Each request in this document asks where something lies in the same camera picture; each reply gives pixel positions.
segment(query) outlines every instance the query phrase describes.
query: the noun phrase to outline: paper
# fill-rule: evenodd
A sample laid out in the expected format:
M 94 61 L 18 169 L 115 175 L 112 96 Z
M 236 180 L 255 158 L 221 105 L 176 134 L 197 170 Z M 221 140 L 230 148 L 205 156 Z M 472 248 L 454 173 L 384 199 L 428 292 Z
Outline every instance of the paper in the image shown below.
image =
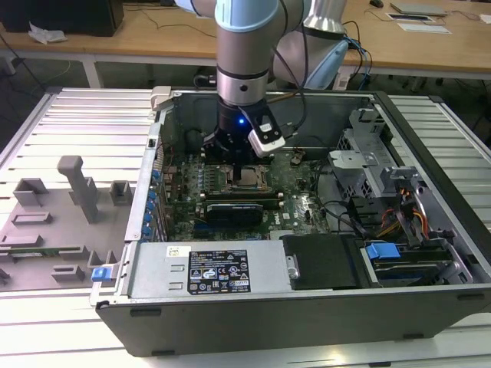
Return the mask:
M 450 32 L 445 27 L 441 25 L 407 25 L 405 23 L 397 23 L 399 27 L 408 32 L 424 32 L 424 33 L 444 33 L 451 35 Z
M 42 44 L 48 44 L 48 42 L 62 42 L 66 41 L 67 38 L 64 36 L 63 31 L 47 31 L 42 28 L 38 28 L 29 22 L 31 30 L 28 32 L 29 36 L 34 38 L 37 42 Z
M 485 14 L 481 14 L 480 15 L 481 17 L 481 20 L 486 23 L 487 25 L 488 24 L 491 24 L 491 15 L 485 15 Z

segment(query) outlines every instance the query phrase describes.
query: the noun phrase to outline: metal slat table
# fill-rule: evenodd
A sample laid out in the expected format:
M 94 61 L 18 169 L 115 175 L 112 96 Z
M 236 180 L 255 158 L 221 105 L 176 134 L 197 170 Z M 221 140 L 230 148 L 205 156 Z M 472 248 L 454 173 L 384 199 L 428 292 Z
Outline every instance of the metal slat table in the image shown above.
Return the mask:
M 489 150 L 444 104 L 426 97 L 392 96 L 392 100 L 440 165 L 453 175 L 474 210 L 491 225 L 491 180 L 486 179 L 491 173 Z M 93 176 L 100 187 L 123 174 L 134 178 L 131 184 L 136 185 L 142 136 L 153 122 L 149 101 L 150 90 L 64 89 L 45 96 L 0 155 L 0 226 L 15 205 L 12 191 L 19 175 L 41 177 L 49 189 L 68 187 L 55 172 L 58 157 L 64 154 L 83 156 L 85 175 Z M 80 135 L 88 141 L 79 140 Z M 50 138 L 56 144 L 49 144 Z M 402 146 L 396 141 L 394 145 L 410 165 Z M 86 367 L 94 362 L 131 368 L 367 367 L 380 362 L 406 368 L 491 366 L 489 313 L 469 316 L 433 339 L 135 358 L 98 318 L 89 305 L 89 292 L 0 293 L 0 366 Z
M 444 103 L 429 97 L 391 96 L 414 132 L 484 225 L 491 230 L 491 152 Z M 401 144 L 394 140 L 401 159 L 412 166 Z

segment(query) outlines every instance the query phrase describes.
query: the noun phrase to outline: power supply label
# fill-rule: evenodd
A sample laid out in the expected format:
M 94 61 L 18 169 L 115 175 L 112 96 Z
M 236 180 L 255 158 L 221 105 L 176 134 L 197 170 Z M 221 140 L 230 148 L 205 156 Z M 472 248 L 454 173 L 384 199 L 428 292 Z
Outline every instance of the power supply label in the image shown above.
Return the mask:
M 191 295 L 251 292 L 247 251 L 191 251 L 188 269 Z

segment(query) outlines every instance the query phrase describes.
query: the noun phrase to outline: blue drive latch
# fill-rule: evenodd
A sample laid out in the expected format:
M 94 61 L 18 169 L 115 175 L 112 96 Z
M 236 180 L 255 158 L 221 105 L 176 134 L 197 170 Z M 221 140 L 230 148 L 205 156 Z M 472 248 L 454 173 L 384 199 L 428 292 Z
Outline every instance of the blue drive latch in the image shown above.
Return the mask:
M 395 243 L 371 243 L 366 249 L 370 259 L 400 258 Z
M 92 282 L 110 281 L 111 267 L 97 267 L 92 271 Z

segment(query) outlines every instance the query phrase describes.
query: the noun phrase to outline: power cable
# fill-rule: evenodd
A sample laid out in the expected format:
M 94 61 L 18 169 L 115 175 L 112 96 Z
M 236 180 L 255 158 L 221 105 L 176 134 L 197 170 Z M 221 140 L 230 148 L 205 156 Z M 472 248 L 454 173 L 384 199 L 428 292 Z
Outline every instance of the power cable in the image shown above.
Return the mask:
M 66 73 L 68 73 L 70 68 L 71 68 L 71 61 L 68 61 L 68 66 L 64 71 L 62 71 L 60 74 L 56 74 L 54 77 L 51 77 L 51 78 L 48 78 L 47 80 L 44 80 L 42 83 L 46 84 L 46 83 L 51 82 L 52 80 L 54 80 L 58 77 L 61 77 L 62 75 L 65 75 Z M 34 88 L 32 88 L 32 90 L 29 93 L 32 94 L 38 88 L 39 88 L 39 86 L 35 86 Z
M 161 28 L 165 28 L 165 27 L 188 27 L 188 28 L 192 28 L 194 29 L 195 31 L 198 31 L 199 33 L 203 33 L 204 35 L 208 36 L 208 37 L 212 37 L 212 38 L 216 38 L 215 35 L 213 34 L 209 34 L 209 33 L 206 33 L 205 31 L 202 31 L 196 27 L 193 27 L 192 25 L 185 25 L 185 24 L 178 24 L 178 25 L 159 25 L 154 19 L 152 19 L 143 9 L 137 9 L 139 12 L 142 12 L 145 14 L 145 16 L 152 22 L 155 24 L 155 27 L 156 27 L 156 30 L 159 30 Z

